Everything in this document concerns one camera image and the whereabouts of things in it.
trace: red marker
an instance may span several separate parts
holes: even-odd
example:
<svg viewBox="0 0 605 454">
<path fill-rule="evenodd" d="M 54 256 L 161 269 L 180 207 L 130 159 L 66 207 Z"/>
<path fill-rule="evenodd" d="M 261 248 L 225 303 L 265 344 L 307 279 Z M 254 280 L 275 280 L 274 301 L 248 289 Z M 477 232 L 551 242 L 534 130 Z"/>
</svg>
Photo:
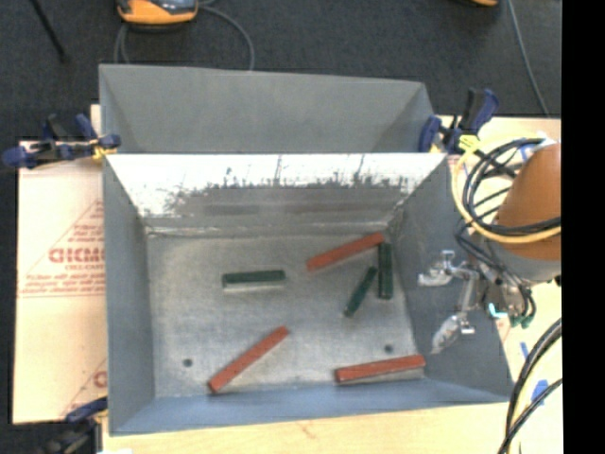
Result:
<svg viewBox="0 0 605 454">
<path fill-rule="evenodd" d="M 380 233 L 376 232 L 369 236 L 361 237 L 358 240 L 343 244 L 327 253 L 321 253 L 315 257 L 311 257 L 306 261 L 306 268 L 308 271 L 315 271 L 317 269 L 325 268 L 334 264 L 335 262 L 351 257 L 357 253 L 362 253 L 378 244 L 385 241 L 385 237 Z"/>
<path fill-rule="evenodd" d="M 256 360 L 280 343 L 288 334 L 289 331 L 285 326 L 280 326 L 279 328 L 274 329 L 262 340 L 258 341 L 247 352 L 236 358 L 215 376 L 213 376 L 208 381 L 208 388 L 212 391 L 212 393 L 218 393 L 220 389 L 230 383 L 236 376 L 241 374 Z"/>
</svg>

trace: black cable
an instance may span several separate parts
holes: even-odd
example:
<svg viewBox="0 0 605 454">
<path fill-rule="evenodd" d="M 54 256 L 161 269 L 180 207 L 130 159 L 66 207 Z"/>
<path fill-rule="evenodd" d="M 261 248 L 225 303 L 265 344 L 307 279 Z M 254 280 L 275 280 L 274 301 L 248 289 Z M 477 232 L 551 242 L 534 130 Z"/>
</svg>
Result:
<svg viewBox="0 0 605 454">
<path fill-rule="evenodd" d="M 57 51 L 57 54 L 59 54 L 60 61 L 63 63 L 68 62 L 69 56 L 61 45 L 61 41 L 59 40 L 59 37 L 57 37 L 57 34 L 55 33 L 53 27 L 50 25 L 48 18 L 46 18 L 46 14 L 42 10 L 42 6 L 38 2 L 38 0 L 29 0 L 29 2 L 31 3 L 31 6 L 34 8 L 34 10 L 36 10 L 38 17 L 40 18 L 40 22 L 44 27 L 44 30 L 46 30 L 46 34 L 48 35 L 52 44 L 55 46 L 55 50 Z"/>
<path fill-rule="evenodd" d="M 517 21 L 517 16 L 514 11 L 514 6 L 512 5 L 512 0 L 506 0 L 507 6 L 509 7 L 510 18 L 512 20 L 512 27 L 517 38 L 517 43 L 519 45 L 519 50 L 521 52 L 521 58 L 523 59 L 523 64 L 526 67 L 527 76 L 529 77 L 529 82 L 531 83 L 531 87 L 533 89 L 534 94 L 538 98 L 540 103 L 540 107 L 542 108 L 543 113 L 546 116 L 550 116 L 550 111 L 546 107 L 545 100 L 542 97 L 542 92 L 540 91 L 540 87 L 538 86 L 538 82 L 533 75 L 533 71 L 531 70 L 531 65 L 529 63 L 529 58 L 527 57 L 526 47 L 523 43 L 523 37 L 521 36 L 521 30 L 519 28 L 519 22 Z"/>
<path fill-rule="evenodd" d="M 477 204 L 475 204 L 475 194 L 483 181 L 486 180 L 486 176 L 489 176 L 489 178 L 494 178 L 497 176 L 494 174 L 494 171 L 502 169 L 502 167 L 510 161 L 511 157 L 514 156 L 519 148 L 525 145 L 537 145 L 542 143 L 542 141 L 543 140 L 541 138 L 517 139 L 484 153 L 484 156 L 479 159 L 478 163 L 475 164 L 475 166 L 469 172 L 468 178 L 462 189 L 461 203 L 464 209 L 468 212 L 469 216 L 473 219 L 473 223 L 476 223 L 487 231 L 499 234 L 501 236 L 526 236 L 536 232 L 550 230 L 561 225 L 561 217 L 557 217 L 541 220 L 527 225 L 504 226 L 497 223 L 486 222 L 483 220 L 483 217 L 489 215 L 489 213 L 485 213 L 480 216 L 476 211 Z M 500 156 L 510 151 L 512 151 L 513 154 L 505 162 L 505 164 L 497 162 L 497 159 Z M 494 160 L 498 163 L 498 166 L 490 169 L 490 166 L 493 166 Z"/>
<path fill-rule="evenodd" d="M 500 448 L 498 449 L 497 454 L 507 454 L 507 450 L 509 449 L 510 443 L 514 439 L 514 436 L 517 435 L 521 427 L 525 424 L 527 419 L 531 416 L 531 414 L 540 407 L 542 402 L 551 395 L 555 390 L 557 390 L 563 383 L 563 379 L 559 378 L 557 381 L 551 383 L 546 387 L 536 398 L 533 399 L 531 404 L 521 412 L 515 423 L 511 426 L 510 430 L 507 431 L 507 435 L 504 438 Z"/>
<path fill-rule="evenodd" d="M 516 410 L 519 401 L 519 393 L 525 387 L 529 375 L 538 364 L 538 361 L 552 347 L 552 345 L 562 337 L 562 318 L 559 318 L 543 333 L 536 341 L 531 352 L 527 355 L 526 361 L 521 369 L 519 378 L 512 388 L 510 395 L 509 409 L 507 411 L 506 432 L 510 432 L 512 428 L 512 416 Z"/>
</svg>

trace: black carpet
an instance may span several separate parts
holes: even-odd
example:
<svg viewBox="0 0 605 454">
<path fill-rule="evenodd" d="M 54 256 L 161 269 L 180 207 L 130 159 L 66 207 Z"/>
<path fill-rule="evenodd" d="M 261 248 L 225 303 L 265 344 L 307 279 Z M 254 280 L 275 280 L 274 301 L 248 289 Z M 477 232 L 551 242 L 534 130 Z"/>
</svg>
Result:
<svg viewBox="0 0 605 454">
<path fill-rule="evenodd" d="M 246 29 L 256 70 L 417 80 L 439 114 L 461 113 L 470 87 L 488 87 L 498 114 L 561 117 L 562 0 L 510 1 L 516 24 L 507 0 L 494 9 L 460 0 L 218 0 L 213 7 Z M 112 0 L 39 2 L 70 61 L 60 62 L 29 0 L 0 0 L 0 150 L 39 137 L 51 113 L 71 126 L 98 98 L 97 66 L 113 59 L 121 24 Z M 249 59 L 237 30 L 204 11 L 177 33 L 130 33 L 127 49 L 131 61 L 145 63 L 244 69 Z M 2 173 L 0 452 L 7 454 L 32 452 L 61 431 L 9 424 L 16 196 L 14 175 Z"/>
</svg>

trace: blue clamp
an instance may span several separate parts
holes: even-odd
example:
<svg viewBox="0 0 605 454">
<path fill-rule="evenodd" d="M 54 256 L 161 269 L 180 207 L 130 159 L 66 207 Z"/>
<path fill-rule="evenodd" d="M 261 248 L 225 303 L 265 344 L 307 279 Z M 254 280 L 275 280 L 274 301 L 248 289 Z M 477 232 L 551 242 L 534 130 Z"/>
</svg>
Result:
<svg viewBox="0 0 605 454">
<path fill-rule="evenodd" d="M 445 128 L 441 119 L 434 114 L 428 117 L 421 129 L 418 151 L 428 152 L 436 146 L 440 151 L 448 154 L 461 154 L 463 151 L 458 146 L 460 136 L 463 134 L 477 136 L 481 127 L 492 119 L 499 105 L 498 98 L 489 89 L 478 91 L 471 88 L 466 109 L 458 122 L 455 118 L 450 127 Z"/>
<path fill-rule="evenodd" d="M 76 116 L 79 134 L 69 134 L 54 114 L 43 124 L 42 140 L 26 147 L 13 147 L 2 153 L 2 162 L 14 168 L 35 168 L 50 163 L 72 161 L 77 158 L 101 156 L 117 149 L 122 140 L 117 134 L 99 137 L 91 121 L 84 114 Z"/>
</svg>

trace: green block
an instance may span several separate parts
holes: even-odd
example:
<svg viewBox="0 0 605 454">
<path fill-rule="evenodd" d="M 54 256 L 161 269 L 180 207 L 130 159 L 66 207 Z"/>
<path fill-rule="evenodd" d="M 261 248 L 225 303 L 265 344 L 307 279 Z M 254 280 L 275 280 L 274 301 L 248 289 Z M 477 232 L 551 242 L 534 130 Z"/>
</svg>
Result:
<svg viewBox="0 0 605 454">
<path fill-rule="evenodd" d="M 378 297 L 393 297 L 393 259 L 392 246 L 388 242 L 378 245 Z"/>
<path fill-rule="evenodd" d="M 285 272 L 275 271 L 249 271 L 249 272 L 229 272 L 223 274 L 223 287 L 235 285 L 255 285 L 259 283 L 275 283 L 285 280 Z"/>
</svg>

